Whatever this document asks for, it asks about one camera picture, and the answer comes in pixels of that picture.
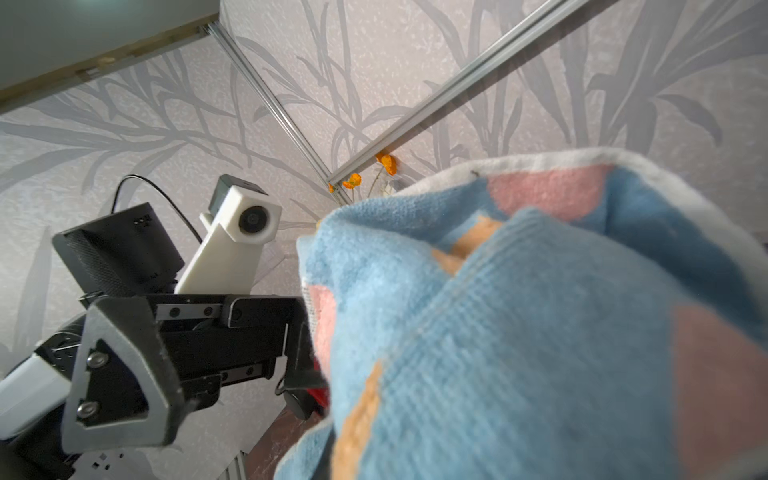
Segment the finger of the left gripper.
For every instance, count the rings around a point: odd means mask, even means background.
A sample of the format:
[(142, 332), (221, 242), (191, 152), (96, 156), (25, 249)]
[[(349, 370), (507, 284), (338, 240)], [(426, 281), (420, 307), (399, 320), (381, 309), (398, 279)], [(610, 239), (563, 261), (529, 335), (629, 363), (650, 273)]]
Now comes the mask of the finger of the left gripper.
[(284, 353), (286, 370), (281, 379), (281, 396), (288, 409), (300, 420), (314, 414), (325, 415), (329, 405), (328, 384), (316, 359), (309, 329), (307, 310), (302, 298), (288, 323)]
[(64, 452), (166, 446), (185, 416), (181, 382), (148, 302), (95, 301), (85, 317), (65, 402)]

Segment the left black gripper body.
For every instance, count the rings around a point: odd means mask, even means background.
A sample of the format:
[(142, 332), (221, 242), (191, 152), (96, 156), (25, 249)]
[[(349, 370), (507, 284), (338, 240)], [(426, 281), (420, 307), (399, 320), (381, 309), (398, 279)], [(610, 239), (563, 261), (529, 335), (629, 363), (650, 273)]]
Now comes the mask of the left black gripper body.
[[(193, 410), (214, 405), (226, 386), (274, 375), (277, 359), (286, 358), (288, 323), (299, 298), (174, 294), (134, 297), (148, 302), (186, 403)], [(87, 311), (35, 350), (69, 381)]]

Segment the blue pink patterned cloth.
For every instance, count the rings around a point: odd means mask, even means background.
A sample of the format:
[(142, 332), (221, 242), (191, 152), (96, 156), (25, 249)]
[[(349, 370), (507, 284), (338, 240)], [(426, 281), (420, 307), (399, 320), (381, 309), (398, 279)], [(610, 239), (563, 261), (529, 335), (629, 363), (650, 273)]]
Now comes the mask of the blue pink patterned cloth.
[(767, 252), (620, 149), (459, 164), (297, 242), (327, 417), (279, 479), (763, 479)]

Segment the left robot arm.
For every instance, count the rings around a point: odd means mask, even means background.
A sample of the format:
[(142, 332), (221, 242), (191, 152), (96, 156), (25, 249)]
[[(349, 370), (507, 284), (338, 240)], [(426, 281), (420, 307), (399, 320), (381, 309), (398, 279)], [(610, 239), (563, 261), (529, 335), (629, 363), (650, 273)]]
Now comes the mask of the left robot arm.
[(102, 297), (2, 380), (1, 467), (80, 477), (88, 454), (169, 446), (223, 388), (272, 378), (299, 418), (326, 407), (299, 297)]

